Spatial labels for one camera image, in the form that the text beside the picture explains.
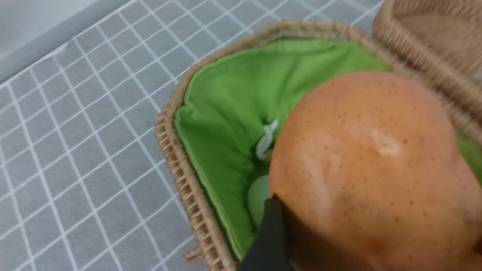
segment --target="basket lid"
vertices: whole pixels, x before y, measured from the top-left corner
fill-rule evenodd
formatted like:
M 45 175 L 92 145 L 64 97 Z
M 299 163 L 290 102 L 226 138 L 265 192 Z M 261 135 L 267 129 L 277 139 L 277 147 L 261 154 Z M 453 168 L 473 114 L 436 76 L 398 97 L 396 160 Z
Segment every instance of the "basket lid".
M 482 0 L 386 0 L 374 37 L 482 120 Z

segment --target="wicker basket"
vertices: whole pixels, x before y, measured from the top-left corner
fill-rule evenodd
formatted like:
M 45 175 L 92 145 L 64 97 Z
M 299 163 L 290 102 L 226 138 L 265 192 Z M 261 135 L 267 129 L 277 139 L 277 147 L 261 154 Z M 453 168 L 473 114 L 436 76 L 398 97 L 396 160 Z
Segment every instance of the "wicker basket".
M 374 37 L 482 119 L 482 0 L 385 0 Z
M 174 176 L 181 201 L 184 204 L 191 227 L 199 244 L 198 248 L 185 255 L 185 259 L 194 260 L 204 258 L 206 265 L 211 271 L 235 270 L 237 262 L 225 240 L 213 208 L 206 194 L 203 192 L 196 172 L 189 163 L 189 158 L 183 146 L 179 143 L 174 128 L 174 114 L 176 110 L 183 105 L 187 86 L 193 75 L 200 68 L 241 50 L 259 47 L 279 39 L 290 38 L 324 38 L 356 41 L 360 46 L 366 48 L 372 52 L 374 56 L 384 61 L 393 72 L 416 80 L 427 87 L 429 86 L 426 82 L 422 81 L 416 72 L 408 69 L 403 62 L 390 54 L 386 49 L 356 29 L 343 24 L 279 22 L 195 64 L 184 75 L 180 84 L 172 94 L 170 102 L 159 115 L 156 124 L 156 137 Z M 455 101 L 446 98 L 443 92 L 432 91 L 445 106 L 456 127 L 478 144 L 482 145 L 481 126 L 473 121 L 471 116 L 466 114 Z

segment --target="green fabric lining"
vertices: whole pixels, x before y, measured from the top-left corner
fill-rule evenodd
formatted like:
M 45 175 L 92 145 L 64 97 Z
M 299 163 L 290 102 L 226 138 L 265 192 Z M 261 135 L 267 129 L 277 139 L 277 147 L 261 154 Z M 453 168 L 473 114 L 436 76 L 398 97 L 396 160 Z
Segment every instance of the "green fabric lining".
M 268 173 L 254 147 L 263 125 L 288 114 L 310 90 L 340 74 L 387 67 L 353 42 L 284 40 L 212 63 L 191 80 L 175 128 L 201 184 L 241 260 L 255 237 L 247 209 L 251 183 Z M 457 135 L 462 154 L 482 178 L 482 153 Z

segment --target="gray floor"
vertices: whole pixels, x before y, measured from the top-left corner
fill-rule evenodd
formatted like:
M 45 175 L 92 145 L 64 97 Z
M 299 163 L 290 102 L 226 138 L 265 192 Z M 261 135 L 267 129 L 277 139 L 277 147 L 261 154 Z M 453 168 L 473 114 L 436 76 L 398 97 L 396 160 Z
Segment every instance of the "gray floor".
M 0 83 L 127 2 L 0 1 Z
M 131 1 L 6 81 L 0 270 L 206 270 L 153 131 L 180 76 L 282 18 L 369 30 L 380 1 Z

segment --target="white tag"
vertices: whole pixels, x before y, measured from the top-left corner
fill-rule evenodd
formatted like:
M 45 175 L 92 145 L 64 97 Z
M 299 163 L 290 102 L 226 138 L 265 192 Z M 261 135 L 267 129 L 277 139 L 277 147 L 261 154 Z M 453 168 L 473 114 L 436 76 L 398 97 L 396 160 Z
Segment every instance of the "white tag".
M 265 130 L 265 134 L 259 140 L 258 145 L 256 145 L 256 157 L 264 162 L 271 161 L 271 154 L 272 151 L 268 150 L 269 146 L 273 143 L 274 140 L 274 131 L 278 127 L 278 120 L 274 120 L 271 124 L 264 125 L 263 129 Z

